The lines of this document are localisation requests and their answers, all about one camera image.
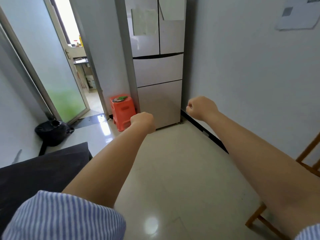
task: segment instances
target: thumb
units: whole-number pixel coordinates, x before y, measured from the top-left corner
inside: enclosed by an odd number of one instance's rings
[[[186,112],[187,112],[187,114],[192,113],[192,108],[190,106],[187,106],[186,107]]]

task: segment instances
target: blue and white striped shirt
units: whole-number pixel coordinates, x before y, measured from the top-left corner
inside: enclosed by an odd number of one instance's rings
[[[65,194],[39,191],[24,202],[3,240],[121,240],[126,222],[113,209]],[[303,229],[295,240],[320,240],[320,224]]]

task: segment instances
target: fist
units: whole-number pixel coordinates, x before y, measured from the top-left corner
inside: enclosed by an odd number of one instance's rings
[[[142,112],[137,113],[131,117],[131,125],[140,125],[147,130],[148,134],[156,131],[155,119],[150,113]]]
[[[214,101],[204,96],[194,97],[189,100],[186,112],[194,119],[206,122],[219,111]]]

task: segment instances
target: refrigerator door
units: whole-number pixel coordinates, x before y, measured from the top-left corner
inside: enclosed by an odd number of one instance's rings
[[[160,54],[171,54],[184,51],[186,7],[187,2],[185,0],[184,20],[165,21],[159,5]]]
[[[182,79],[183,54],[156,59],[133,60],[137,87]]]
[[[159,55],[159,28],[153,35],[134,35],[132,9],[139,9],[142,12],[155,10],[158,13],[158,0],[125,0],[128,26],[131,40],[132,56]]]
[[[141,112],[154,116],[156,128],[180,121],[182,80],[138,88]]]

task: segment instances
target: paper on refrigerator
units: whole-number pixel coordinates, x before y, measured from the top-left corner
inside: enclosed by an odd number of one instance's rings
[[[131,9],[133,35],[155,35],[158,31],[158,12],[154,9]]]
[[[276,29],[312,29],[320,17],[320,0],[286,0]]]
[[[159,0],[165,21],[184,20],[185,0]]]

